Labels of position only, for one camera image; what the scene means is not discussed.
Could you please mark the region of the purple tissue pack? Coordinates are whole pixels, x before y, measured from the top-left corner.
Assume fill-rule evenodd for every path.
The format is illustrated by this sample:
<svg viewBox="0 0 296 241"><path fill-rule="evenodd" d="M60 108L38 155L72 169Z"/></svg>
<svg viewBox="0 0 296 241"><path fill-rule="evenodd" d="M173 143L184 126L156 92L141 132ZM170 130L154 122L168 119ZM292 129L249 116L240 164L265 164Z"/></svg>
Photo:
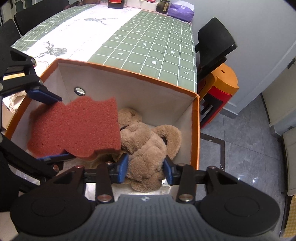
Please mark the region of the purple tissue pack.
<svg viewBox="0 0 296 241"><path fill-rule="evenodd" d="M194 8L195 6L193 4L190 4L186 1L176 1L170 4L166 14L185 22L191 22L195 13Z"/></svg>

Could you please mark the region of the black chair far right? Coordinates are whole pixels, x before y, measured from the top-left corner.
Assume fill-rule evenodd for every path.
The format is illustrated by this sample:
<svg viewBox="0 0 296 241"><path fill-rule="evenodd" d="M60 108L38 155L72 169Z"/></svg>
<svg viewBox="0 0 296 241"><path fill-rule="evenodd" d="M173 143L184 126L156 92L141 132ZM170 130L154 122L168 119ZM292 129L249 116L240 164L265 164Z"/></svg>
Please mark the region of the black chair far right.
<svg viewBox="0 0 296 241"><path fill-rule="evenodd" d="M16 27L23 36L46 19L61 12L67 5L68 0L40 1L14 15Z"/></svg>

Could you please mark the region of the orange storage box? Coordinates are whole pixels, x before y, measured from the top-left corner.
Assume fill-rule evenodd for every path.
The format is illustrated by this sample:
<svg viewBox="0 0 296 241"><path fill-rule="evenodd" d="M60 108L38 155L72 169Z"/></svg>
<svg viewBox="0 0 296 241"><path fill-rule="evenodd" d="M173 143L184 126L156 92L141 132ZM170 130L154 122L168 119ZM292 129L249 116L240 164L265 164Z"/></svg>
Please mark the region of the orange storage box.
<svg viewBox="0 0 296 241"><path fill-rule="evenodd" d="M151 128L160 125L177 127L181 131L182 142L172 161L198 167L200 127L199 96L196 93L130 71L62 59L54 61L40 78L50 92L62 97L61 102L64 104L83 96L89 96L95 101L114 98L117 113L123 108L131 108L140 113L142 122ZM31 136L30 114L41 104L44 103L33 100L26 94L8 129L2 134L33 157L35 156L27 149ZM74 164L84 167L86 162L95 161L99 156L119 154L120 151L98 154L93 160L76 157ZM126 177L119 185L128 185L133 193L139 194L160 194L162 188L138 192L127 183Z"/></svg>

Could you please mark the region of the white box under bottles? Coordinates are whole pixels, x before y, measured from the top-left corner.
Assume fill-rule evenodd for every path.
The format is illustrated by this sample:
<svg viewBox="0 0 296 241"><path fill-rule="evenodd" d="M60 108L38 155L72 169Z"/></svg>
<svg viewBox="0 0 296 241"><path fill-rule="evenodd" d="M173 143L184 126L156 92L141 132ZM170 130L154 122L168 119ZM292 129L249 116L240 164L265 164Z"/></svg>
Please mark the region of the white box under bottles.
<svg viewBox="0 0 296 241"><path fill-rule="evenodd" d="M147 0L127 0L125 5L131 8L142 9L145 11L156 11L158 1Z"/></svg>

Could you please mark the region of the dark glass jar gold label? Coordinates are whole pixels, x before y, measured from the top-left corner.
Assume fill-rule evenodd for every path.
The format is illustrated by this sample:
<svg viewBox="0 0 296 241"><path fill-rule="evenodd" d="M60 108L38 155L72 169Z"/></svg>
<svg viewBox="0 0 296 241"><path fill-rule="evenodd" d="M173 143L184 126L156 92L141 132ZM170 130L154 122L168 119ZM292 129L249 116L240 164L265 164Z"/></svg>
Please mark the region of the dark glass jar gold label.
<svg viewBox="0 0 296 241"><path fill-rule="evenodd" d="M169 0L159 0L156 7L156 11L158 13L166 14L170 6L170 3L171 1Z"/></svg>

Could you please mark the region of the orange red stool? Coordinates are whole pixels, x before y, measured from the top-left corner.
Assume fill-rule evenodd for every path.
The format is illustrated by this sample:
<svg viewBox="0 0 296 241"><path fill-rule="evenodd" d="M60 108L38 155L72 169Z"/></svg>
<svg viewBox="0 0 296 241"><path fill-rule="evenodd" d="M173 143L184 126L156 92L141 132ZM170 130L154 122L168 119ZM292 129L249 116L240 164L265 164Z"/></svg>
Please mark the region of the orange red stool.
<svg viewBox="0 0 296 241"><path fill-rule="evenodd" d="M221 64L198 83L198 94L203 100L200 128L204 128L221 111L238 91L235 72L226 64Z"/></svg>

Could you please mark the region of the brown liquor bottle red label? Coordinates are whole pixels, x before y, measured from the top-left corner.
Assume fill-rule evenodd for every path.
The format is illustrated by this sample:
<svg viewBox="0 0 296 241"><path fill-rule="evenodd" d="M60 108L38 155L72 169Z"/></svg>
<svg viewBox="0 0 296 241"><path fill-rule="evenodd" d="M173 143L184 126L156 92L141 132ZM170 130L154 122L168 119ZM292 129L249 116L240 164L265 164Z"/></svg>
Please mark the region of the brown liquor bottle red label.
<svg viewBox="0 0 296 241"><path fill-rule="evenodd" d="M123 9L125 0L108 0L107 7L112 9Z"/></svg>

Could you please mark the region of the cream cloth oven mitt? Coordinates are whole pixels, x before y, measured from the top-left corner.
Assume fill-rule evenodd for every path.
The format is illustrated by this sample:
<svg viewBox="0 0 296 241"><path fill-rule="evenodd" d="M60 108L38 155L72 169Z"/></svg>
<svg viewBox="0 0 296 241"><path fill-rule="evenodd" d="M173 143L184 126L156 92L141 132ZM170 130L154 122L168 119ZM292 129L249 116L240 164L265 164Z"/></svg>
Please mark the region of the cream cloth oven mitt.
<svg viewBox="0 0 296 241"><path fill-rule="evenodd" d="M15 113L18 110L20 104L22 103L25 97L26 97L26 92L21 91L3 98L3 103L12 113Z"/></svg>

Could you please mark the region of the black chair near wall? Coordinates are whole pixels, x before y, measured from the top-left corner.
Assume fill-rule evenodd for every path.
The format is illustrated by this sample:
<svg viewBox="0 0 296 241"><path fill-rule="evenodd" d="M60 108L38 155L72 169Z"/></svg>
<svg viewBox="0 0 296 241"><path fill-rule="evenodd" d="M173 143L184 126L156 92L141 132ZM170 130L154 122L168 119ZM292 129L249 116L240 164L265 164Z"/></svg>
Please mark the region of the black chair near wall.
<svg viewBox="0 0 296 241"><path fill-rule="evenodd" d="M198 32L198 44L195 46L199 53L200 64L197 69L198 81L224 63L226 56L237 48L237 44L226 29L217 19L212 18Z"/></svg>

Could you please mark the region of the black chair far left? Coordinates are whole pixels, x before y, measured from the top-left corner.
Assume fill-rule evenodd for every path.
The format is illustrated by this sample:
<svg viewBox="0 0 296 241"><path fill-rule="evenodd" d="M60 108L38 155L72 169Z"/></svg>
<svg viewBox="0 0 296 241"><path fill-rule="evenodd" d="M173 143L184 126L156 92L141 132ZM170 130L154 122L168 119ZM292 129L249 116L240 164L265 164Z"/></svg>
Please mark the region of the black chair far left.
<svg viewBox="0 0 296 241"><path fill-rule="evenodd" d="M12 19L6 21L0 27L0 44L2 46L11 46L18 39L20 39L20 33Z"/></svg>

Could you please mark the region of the brown plush toy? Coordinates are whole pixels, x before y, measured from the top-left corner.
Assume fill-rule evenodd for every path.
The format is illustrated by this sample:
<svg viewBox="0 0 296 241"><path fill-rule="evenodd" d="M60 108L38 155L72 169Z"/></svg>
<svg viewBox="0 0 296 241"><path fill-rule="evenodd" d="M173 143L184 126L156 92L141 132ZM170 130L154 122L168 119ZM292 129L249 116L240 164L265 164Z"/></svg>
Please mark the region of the brown plush toy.
<svg viewBox="0 0 296 241"><path fill-rule="evenodd" d="M142 122L142 116L136 110L123 108L118 112L120 125L121 151L119 154L99 156L90 168L111 157L118 161L128 154L127 183L138 192L150 192L160 189L164 173L162 166L165 157L171 160L180 150L181 131L173 125L149 127Z"/></svg>

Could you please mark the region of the red sponge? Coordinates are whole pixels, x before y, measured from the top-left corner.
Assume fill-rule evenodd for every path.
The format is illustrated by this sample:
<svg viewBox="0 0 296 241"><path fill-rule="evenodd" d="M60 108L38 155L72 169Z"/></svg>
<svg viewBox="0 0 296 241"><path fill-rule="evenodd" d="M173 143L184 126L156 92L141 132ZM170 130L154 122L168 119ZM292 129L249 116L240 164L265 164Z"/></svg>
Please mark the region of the red sponge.
<svg viewBox="0 0 296 241"><path fill-rule="evenodd" d="M121 149L117 103L78 97L64 104L41 104L30 114L27 149L37 158L70 153L83 160Z"/></svg>

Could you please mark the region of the green grid tablecloth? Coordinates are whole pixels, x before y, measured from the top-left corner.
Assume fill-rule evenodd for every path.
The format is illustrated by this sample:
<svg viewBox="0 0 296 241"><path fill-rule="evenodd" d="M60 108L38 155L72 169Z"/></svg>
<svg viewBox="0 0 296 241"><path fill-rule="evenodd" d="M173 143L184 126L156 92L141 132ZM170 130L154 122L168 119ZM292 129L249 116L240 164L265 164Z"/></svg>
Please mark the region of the green grid tablecloth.
<svg viewBox="0 0 296 241"><path fill-rule="evenodd" d="M191 25L155 12L140 9L87 62L128 70L197 91Z"/></svg>

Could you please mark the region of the white deer table runner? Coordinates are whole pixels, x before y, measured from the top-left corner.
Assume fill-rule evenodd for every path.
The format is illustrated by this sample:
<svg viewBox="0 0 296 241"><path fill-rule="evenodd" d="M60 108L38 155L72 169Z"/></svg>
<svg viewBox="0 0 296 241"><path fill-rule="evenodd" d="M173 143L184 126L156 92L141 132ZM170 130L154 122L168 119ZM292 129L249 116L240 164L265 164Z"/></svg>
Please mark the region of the white deer table runner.
<svg viewBox="0 0 296 241"><path fill-rule="evenodd" d="M17 40L12 47L36 61L41 75L57 59L86 62L140 9L111 9L87 4L64 10L40 23Z"/></svg>

